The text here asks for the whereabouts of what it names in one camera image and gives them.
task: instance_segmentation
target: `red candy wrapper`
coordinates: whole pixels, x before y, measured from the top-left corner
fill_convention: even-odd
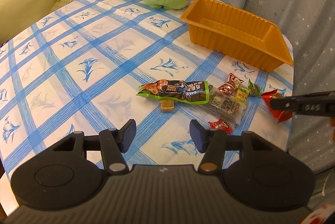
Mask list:
[[[218,88],[219,91],[233,95],[236,88],[243,82],[243,80],[236,77],[233,73],[229,73],[228,81]]]
[[[271,99],[276,98],[283,98],[282,94],[278,93],[277,90],[273,90],[271,92],[263,93],[261,95],[261,98],[264,99],[266,105],[268,106],[272,116],[277,119],[278,123],[284,122],[286,120],[289,120],[292,118],[292,112],[291,111],[279,111],[279,110],[273,110],[270,107],[270,101]]]
[[[232,133],[232,127],[226,124],[222,119],[217,122],[208,122],[212,129],[224,130],[226,133]]]

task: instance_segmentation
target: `small packaged snack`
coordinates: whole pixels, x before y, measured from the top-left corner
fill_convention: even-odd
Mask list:
[[[219,119],[217,122],[208,122],[209,126],[212,129],[224,130],[226,133],[232,133],[232,127],[225,123],[222,119]]]
[[[255,83],[252,83],[250,79],[248,81],[248,89],[249,89],[251,96],[261,96],[262,95],[262,92],[260,91],[259,87]]]
[[[162,112],[173,112],[175,110],[175,103],[171,99],[163,99],[160,101],[160,110]]]
[[[270,107],[270,101],[272,99],[283,98],[283,97],[284,96],[281,93],[279,93],[277,90],[273,90],[271,92],[263,93],[261,95],[261,98],[264,99],[266,105],[269,108],[269,111],[271,112],[272,116],[278,121],[278,123],[284,122],[284,121],[289,120],[290,118],[292,118],[292,112],[291,111],[273,110]]]
[[[219,115],[221,118],[239,125],[246,105],[235,101],[233,96],[219,91],[212,85],[208,85],[208,90],[209,101],[202,106],[215,115]]]
[[[243,80],[236,77],[233,73],[229,73],[228,81],[220,86],[218,90],[220,92],[227,93],[229,95],[233,95],[236,88],[243,82]]]
[[[141,85],[138,96],[170,99],[188,104],[206,104],[209,100],[207,81],[158,80]]]
[[[238,86],[234,99],[240,101],[243,104],[247,104],[247,98],[249,95],[249,90],[243,86]]]

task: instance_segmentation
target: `green snack package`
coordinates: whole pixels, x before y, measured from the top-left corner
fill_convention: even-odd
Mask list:
[[[207,104],[209,91],[207,81],[185,82],[182,80],[158,80],[139,87],[138,96],[154,99],[171,99],[187,104]]]
[[[262,92],[259,90],[259,87],[256,84],[252,83],[250,79],[248,82],[248,89],[249,89],[251,96],[261,96],[262,95]]]

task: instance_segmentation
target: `metal screw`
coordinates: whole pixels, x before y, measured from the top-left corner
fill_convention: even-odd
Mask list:
[[[126,166],[123,163],[113,163],[109,166],[109,169],[114,172],[120,172],[126,169]]]

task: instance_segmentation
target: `blue checkered tablecloth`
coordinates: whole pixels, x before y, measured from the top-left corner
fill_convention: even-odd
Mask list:
[[[136,96],[159,79],[208,80],[219,87],[230,72],[261,89],[292,94],[293,67],[266,73],[192,44],[184,9],[151,9],[142,0],[77,0],[49,14],[0,48],[0,157],[7,176],[74,130],[86,135],[135,119],[137,134],[124,158],[140,164],[194,164],[202,155],[189,122],[208,127],[218,118],[200,106]],[[292,46],[284,37],[292,53]],[[253,130],[285,149],[291,120],[276,124],[260,98],[250,97],[234,134]],[[228,152],[224,166],[237,160]],[[99,152],[88,159],[103,167]]]

